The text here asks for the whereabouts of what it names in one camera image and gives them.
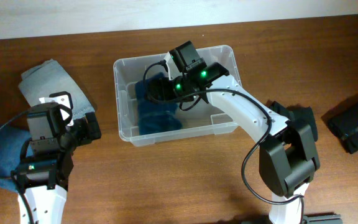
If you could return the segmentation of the light blue jeans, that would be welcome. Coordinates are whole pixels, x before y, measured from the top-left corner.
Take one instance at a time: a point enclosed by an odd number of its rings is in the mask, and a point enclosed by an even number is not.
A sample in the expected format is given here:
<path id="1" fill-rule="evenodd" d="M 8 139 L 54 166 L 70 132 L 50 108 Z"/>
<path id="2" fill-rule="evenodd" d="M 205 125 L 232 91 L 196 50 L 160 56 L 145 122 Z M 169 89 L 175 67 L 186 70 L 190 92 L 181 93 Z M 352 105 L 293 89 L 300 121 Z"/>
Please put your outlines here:
<path id="1" fill-rule="evenodd" d="M 82 118 L 86 113 L 95 112 L 82 89 L 54 59 L 30 68 L 21 74 L 21 78 L 22 81 L 18 88 L 30 106 L 39 104 L 39 98 L 66 91 L 71 95 L 73 102 L 73 119 Z"/>

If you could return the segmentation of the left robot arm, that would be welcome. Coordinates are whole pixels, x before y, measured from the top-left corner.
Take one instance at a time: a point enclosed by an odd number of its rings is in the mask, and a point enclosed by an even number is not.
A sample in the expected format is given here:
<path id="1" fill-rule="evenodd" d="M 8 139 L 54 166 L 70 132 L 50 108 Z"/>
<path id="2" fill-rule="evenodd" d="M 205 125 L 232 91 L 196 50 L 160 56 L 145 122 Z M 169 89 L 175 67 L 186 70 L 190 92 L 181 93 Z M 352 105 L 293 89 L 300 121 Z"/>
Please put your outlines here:
<path id="1" fill-rule="evenodd" d="M 30 138 L 11 171 L 18 191 L 20 223 L 61 223 L 76 148 L 101 138 L 94 112 L 74 119 L 67 91 L 41 98 L 27 111 Z"/>

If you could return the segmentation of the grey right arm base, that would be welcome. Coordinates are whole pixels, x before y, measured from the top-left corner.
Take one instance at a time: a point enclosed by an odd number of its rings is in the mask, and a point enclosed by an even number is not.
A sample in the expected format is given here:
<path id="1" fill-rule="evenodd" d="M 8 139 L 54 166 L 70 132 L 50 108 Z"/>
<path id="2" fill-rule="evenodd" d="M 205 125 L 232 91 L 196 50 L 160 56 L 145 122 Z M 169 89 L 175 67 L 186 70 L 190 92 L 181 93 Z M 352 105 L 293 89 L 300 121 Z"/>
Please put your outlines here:
<path id="1" fill-rule="evenodd" d="M 303 224 L 343 224 L 343 220 L 338 214 L 318 215 L 312 217 L 304 216 Z"/>

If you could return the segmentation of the medium blue jeans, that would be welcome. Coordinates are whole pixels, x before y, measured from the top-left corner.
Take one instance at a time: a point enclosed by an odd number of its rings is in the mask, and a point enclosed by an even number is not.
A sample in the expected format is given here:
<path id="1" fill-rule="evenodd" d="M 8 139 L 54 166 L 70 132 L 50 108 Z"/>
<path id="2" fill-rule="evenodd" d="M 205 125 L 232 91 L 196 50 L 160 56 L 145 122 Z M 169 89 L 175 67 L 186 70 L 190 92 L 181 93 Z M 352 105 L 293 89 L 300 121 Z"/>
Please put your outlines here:
<path id="1" fill-rule="evenodd" d="M 20 153 L 25 140 L 30 138 L 30 132 L 12 126 L 0 130 L 0 175 L 10 177 L 10 173 L 20 163 Z M 16 192 L 16 187 L 9 179 L 0 179 L 0 188 Z"/>

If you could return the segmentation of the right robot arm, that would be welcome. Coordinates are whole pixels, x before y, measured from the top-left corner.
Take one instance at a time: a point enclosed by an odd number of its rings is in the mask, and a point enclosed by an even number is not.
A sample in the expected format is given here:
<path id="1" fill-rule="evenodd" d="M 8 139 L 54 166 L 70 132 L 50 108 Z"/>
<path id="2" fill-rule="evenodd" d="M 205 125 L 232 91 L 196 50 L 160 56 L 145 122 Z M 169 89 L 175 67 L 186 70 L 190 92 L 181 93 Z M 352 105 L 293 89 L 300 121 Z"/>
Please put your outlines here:
<path id="1" fill-rule="evenodd" d="M 146 99 L 159 104 L 201 99 L 226 113 L 255 142 L 242 162 L 241 178 L 255 197 L 272 206 L 268 222 L 306 223 L 305 193 L 320 168 L 308 122 L 292 121 L 267 108 L 223 65 L 206 63 L 190 41 L 169 51 L 158 65 L 169 74 L 176 67 L 178 76 L 143 80 Z M 259 151 L 259 174 L 271 199 L 259 195 L 246 179 L 246 164 L 255 151 Z"/>

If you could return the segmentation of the large black garment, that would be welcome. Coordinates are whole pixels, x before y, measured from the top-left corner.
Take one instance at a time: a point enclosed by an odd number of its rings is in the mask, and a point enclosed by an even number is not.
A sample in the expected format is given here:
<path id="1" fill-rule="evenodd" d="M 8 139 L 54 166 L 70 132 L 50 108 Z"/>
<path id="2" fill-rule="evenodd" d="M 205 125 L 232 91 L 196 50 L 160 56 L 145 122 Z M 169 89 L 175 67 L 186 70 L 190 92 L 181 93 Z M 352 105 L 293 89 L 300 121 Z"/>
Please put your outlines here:
<path id="1" fill-rule="evenodd" d="M 358 102 L 328 119 L 327 125 L 349 154 L 358 151 Z"/>

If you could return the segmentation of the dark teal garment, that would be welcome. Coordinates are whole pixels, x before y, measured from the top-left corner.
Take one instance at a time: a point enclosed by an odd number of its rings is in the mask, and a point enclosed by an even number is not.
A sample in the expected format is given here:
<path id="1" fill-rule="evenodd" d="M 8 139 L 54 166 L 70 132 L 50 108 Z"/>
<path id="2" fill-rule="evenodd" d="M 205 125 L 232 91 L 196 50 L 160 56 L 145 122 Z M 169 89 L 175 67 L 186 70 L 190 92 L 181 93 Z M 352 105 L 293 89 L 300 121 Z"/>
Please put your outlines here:
<path id="1" fill-rule="evenodd" d="M 142 81 L 135 84 L 135 95 L 140 135 L 175 131 L 183 127 L 181 121 L 175 117 L 177 104 L 155 104 L 146 100 Z"/>

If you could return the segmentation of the small black garment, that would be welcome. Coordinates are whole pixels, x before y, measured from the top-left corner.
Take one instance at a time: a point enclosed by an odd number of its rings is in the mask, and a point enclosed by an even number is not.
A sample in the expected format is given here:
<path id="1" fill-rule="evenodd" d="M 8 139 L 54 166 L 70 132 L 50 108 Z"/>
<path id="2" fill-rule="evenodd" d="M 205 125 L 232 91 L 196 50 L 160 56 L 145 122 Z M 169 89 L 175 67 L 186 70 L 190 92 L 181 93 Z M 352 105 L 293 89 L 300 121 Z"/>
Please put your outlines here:
<path id="1" fill-rule="evenodd" d="M 311 107 L 302 107 L 299 105 L 284 107 L 280 103 L 273 101 L 268 108 L 284 117 L 287 117 L 290 121 L 296 121 L 298 119 L 306 121 L 310 125 L 314 141 L 316 142 L 318 140 L 318 129 Z"/>

